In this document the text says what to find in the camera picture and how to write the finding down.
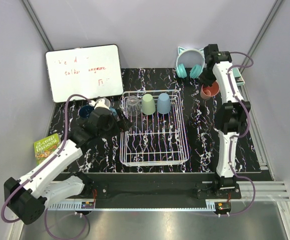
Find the pink plastic cup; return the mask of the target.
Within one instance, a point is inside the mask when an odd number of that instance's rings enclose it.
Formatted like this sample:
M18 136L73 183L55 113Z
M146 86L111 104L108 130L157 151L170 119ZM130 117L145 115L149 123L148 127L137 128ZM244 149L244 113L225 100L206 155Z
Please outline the pink plastic cup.
M207 100L209 98L212 98L216 96L220 92L220 87L218 82L214 82L211 86L209 85L202 85L200 96L204 99Z

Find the light blue handled mug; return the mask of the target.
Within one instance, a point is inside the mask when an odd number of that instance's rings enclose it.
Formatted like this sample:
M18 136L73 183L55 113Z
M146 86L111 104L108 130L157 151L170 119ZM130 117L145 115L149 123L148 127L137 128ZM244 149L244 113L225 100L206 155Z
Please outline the light blue handled mug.
M95 109L97 108L105 108L110 110L113 115L117 114L116 110L111 107L111 102L105 97L96 100Z

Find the clear glass cup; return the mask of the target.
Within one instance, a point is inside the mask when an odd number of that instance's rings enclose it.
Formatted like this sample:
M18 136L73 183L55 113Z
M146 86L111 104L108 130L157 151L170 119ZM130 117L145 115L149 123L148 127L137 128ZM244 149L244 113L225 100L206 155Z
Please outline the clear glass cup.
M126 99L126 114L129 117L138 116L141 113L141 103L137 96L131 95Z

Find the dark blue ceramic mug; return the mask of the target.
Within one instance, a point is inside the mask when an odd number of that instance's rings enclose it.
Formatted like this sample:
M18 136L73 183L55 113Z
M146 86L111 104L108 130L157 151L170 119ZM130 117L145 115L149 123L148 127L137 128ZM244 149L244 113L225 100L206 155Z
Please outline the dark blue ceramic mug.
M85 105L83 107L81 107L78 111L79 117L81 119L88 119L92 113L92 111L94 110L94 107L91 105Z

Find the green plastic cup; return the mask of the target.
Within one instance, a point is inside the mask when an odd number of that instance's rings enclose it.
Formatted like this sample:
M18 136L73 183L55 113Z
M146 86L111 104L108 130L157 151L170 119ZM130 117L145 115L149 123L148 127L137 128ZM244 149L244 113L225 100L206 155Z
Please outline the green plastic cup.
M142 97L142 113L145 115L153 115L156 111L155 101L151 94L145 94Z

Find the light blue plastic cup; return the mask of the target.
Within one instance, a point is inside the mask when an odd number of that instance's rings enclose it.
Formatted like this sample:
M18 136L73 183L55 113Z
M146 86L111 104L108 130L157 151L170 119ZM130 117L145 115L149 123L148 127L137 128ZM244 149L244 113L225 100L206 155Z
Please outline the light blue plastic cup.
M157 111L162 114L168 114L171 110L170 97L167 93L163 92L159 95L157 101Z

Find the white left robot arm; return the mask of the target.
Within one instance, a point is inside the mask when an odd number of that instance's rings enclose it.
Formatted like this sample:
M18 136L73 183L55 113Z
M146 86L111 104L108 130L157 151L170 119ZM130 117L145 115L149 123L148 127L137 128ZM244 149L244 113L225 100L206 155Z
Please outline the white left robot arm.
M30 225L51 205L71 196L87 198L92 194L93 181L82 172L72 173L55 185L51 182L68 165L83 156L102 138L111 138L128 131L132 123L121 109L93 109L71 129L68 138L47 159L19 179L10 177L4 183L5 208L19 220Z

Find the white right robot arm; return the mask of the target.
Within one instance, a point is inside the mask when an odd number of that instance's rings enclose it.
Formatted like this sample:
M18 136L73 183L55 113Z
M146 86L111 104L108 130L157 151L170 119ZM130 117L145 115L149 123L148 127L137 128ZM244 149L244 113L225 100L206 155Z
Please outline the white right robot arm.
M210 191L217 198L239 193L236 183L235 152L240 131L249 123L250 102L238 90L233 75L232 57L220 51L215 43L204 49L205 68L200 75L201 96L208 99L221 94L222 105L215 114L214 124L219 136L219 154L215 179Z

